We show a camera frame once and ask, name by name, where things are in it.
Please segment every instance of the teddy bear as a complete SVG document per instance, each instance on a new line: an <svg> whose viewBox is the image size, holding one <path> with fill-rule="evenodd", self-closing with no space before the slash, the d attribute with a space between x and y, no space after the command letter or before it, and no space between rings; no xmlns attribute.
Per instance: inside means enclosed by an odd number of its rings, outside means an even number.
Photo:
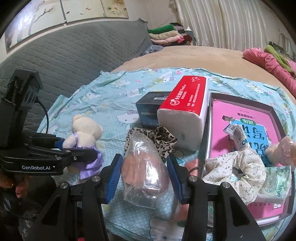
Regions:
<svg viewBox="0 0 296 241"><path fill-rule="evenodd" d="M104 162L102 153L96 146L96 141L102 136L103 128L90 117L75 115L72 132L73 134L63 142L63 148L92 148L98 153L98 158L90 164L77 162L67 167L69 173L80 173L80 179L85 179L96 174Z"/></svg>
<svg viewBox="0 0 296 241"><path fill-rule="evenodd" d="M296 166L296 142L293 142L291 137L286 136L279 143L271 145L264 151L264 154L272 164L291 165L292 171L294 171Z"/></svg>

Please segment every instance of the red tissue package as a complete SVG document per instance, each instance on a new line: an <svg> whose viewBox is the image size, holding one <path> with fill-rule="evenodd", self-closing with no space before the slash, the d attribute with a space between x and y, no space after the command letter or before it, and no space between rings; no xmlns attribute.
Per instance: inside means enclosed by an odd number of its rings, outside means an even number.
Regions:
<svg viewBox="0 0 296 241"><path fill-rule="evenodd" d="M160 126L177 138L177 147L199 149L208 107L205 77L183 76L157 110Z"/></svg>

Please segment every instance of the pink blanket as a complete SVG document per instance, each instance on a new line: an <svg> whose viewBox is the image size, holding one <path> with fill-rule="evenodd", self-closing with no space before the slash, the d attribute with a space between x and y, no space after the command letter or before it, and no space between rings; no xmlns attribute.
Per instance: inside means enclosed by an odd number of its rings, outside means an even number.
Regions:
<svg viewBox="0 0 296 241"><path fill-rule="evenodd" d="M272 54L265 53L261 48L250 48L243 52L243 57L275 76L296 98L296 80L277 62Z"/></svg>

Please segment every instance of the light blue bed sheet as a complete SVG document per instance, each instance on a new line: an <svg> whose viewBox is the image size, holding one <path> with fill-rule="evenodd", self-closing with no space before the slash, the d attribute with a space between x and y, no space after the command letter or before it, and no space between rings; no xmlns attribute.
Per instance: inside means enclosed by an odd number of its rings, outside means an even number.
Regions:
<svg viewBox="0 0 296 241"><path fill-rule="evenodd" d="M123 154L126 134L130 127L141 127L135 103L150 91L171 91L184 75L205 76L209 80L211 92L219 92L247 98L273 106L286 134L295 140L295 105L286 93L264 83L243 78L232 78L205 69L165 68L144 69L134 72L106 73L89 85L82 86L70 98L60 96L49 110L49 133L67 138L71 133L72 117L76 114L91 116L104 129L102 138L97 141L104 157L104 166L109 165L116 153ZM38 132L45 132L44 118ZM197 153L187 150L174 150L181 165L196 157ZM79 175L65 172L53 177L58 185L61 182L78 184ZM133 206L123 200L121 180L114 199L103 205L106 227L126 240L170 240L182 238L183 227L172 220L177 201L171 193L165 208L152 210ZM267 241L277 239L287 227L292 216L262 228ZM209 230L207 240L212 240Z"/></svg>

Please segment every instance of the screw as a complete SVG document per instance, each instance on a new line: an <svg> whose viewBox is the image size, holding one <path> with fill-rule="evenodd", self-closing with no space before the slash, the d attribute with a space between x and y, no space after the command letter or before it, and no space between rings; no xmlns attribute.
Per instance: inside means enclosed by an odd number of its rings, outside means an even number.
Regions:
<svg viewBox="0 0 296 241"><path fill-rule="evenodd" d="M222 183L222 186L223 186L224 188L230 188L230 184L227 183L227 182Z"/></svg>
<svg viewBox="0 0 296 241"><path fill-rule="evenodd" d="M93 178L92 178L92 181L93 182L98 182L98 181L100 181L101 180L101 178L99 177L99 176L94 176Z"/></svg>
<svg viewBox="0 0 296 241"><path fill-rule="evenodd" d="M62 184L60 185L61 189L65 189L67 186L68 186L68 183L62 183Z"/></svg>
<svg viewBox="0 0 296 241"><path fill-rule="evenodd" d="M197 181L197 177L196 176L190 176L189 180L192 182L196 182Z"/></svg>

